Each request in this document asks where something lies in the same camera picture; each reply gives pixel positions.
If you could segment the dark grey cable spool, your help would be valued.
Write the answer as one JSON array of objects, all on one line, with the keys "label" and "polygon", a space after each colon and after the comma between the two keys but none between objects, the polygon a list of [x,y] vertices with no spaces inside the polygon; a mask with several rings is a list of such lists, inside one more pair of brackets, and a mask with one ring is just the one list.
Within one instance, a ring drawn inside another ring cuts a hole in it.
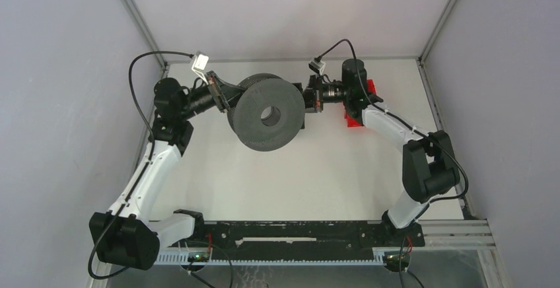
[{"label": "dark grey cable spool", "polygon": [[246,77],[236,106],[227,112],[229,125],[249,149],[274,151],[300,131],[298,92],[292,83],[271,73]]}]

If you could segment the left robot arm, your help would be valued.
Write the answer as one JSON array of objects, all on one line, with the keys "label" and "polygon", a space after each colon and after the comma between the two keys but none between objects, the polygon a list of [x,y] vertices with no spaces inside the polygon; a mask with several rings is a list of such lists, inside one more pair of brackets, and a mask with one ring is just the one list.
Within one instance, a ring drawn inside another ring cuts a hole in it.
[{"label": "left robot arm", "polygon": [[180,240],[190,246],[205,241],[207,230],[200,224],[198,212],[179,209],[155,222],[149,217],[165,180],[192,138],[190,119],[213,107],[229,111],[246,90],[222,81],[212,71],[206,78],[207,83],[199,87],[182,86],[170,77],[154,86],[155,118],[149,126],[145,154],[107,212],[96,212],[90,218],[91,258],[122,270],[148,270],[163,248]]}]

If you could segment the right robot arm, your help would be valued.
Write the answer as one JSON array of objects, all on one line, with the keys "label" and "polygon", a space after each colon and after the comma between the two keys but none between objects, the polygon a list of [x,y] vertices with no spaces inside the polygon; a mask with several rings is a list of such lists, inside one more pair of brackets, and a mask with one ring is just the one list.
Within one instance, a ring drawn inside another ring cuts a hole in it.
[{"label": "right robot arm", "polygon": [[464,179],[449,135],[444,131],[422,133],[392,113],[371,88],[359,59],[342,63],[339,81],[324,73],[321,57],[312,59],[308,66],[313,72],[303,91],[308,112],[321,112],[325,104],[340,102],[347,120],[377,132],[402,154],[404,191],[383,214],[385,225],[381,229],[385,243],[400,245],[408,236],[407,227],[434,202],[448,200],[447,192]]}]

